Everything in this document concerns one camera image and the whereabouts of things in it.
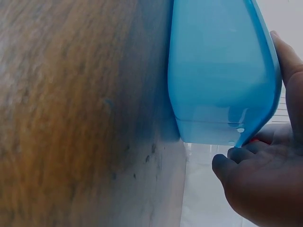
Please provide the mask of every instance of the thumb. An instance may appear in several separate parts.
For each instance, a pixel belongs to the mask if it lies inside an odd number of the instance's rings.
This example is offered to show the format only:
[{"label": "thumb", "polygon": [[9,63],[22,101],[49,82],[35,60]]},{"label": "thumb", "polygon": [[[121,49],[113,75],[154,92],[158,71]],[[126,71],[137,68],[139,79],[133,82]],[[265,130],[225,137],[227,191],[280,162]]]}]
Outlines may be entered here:
[{"label": "thumb", "polygon": [[286,105],[294,139],[303,144],[303,62],[291,46],[273,31],[270,33],[286,87]]}]

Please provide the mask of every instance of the plastic container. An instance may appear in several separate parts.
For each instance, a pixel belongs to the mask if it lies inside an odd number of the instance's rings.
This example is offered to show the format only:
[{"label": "plastic container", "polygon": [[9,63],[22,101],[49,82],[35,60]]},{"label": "plastic container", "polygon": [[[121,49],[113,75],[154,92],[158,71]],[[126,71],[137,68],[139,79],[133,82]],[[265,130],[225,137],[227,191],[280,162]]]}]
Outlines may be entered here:
[{"label": "plastic container", "polygon": [[184,142],[240,147],[258,132],[282,80],[255,0],[175,0],[168,85]]}]

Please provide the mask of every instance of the red object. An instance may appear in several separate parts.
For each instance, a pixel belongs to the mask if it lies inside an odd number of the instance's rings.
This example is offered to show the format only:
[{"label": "red object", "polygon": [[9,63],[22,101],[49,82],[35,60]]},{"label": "red object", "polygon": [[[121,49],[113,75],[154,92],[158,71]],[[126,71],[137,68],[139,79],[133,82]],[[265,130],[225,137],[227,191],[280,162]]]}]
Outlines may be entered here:
[{"label": "red object", "polygon": [[250,140],[250,143],[255,142],[255,141],[260,141],[260,140],[258,140],[258,139],[256,139],[256,138],[252,138],[252,139]]},{"label": "red object", "polygon": [[250,140],[250,143],[255,142],[255,141],[259,141],[259,140],[256,139],[256,138],[252,138],[252,139]]}]

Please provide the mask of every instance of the wood grain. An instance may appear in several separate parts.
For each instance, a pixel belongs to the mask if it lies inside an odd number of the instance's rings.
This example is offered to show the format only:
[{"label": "wood grain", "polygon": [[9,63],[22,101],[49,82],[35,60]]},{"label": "wood grain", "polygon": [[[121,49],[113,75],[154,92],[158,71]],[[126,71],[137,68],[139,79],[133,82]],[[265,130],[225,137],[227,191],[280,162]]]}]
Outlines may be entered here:
[{"label": "wood grain", "polygon": [[173,0],[0,0],[0,226],[175,227]]}]

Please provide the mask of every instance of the white wall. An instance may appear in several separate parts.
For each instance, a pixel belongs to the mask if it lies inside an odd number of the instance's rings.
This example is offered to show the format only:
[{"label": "white wall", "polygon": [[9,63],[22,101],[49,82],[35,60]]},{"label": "white wall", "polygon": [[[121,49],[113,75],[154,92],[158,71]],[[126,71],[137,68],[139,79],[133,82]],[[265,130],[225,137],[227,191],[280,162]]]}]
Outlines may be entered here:
[{"label": "white wall", "polygon": [[[269,30],[276,30],[303,58],[303,1],[257,0]],[[279,114],[272,120],[288,121],[285,90]],[[186,144],[188,162],[181,227],[255,227],[237,215],[227,203],[222,186],[211,169],[215,154],[226,154],[228,147]]]}]

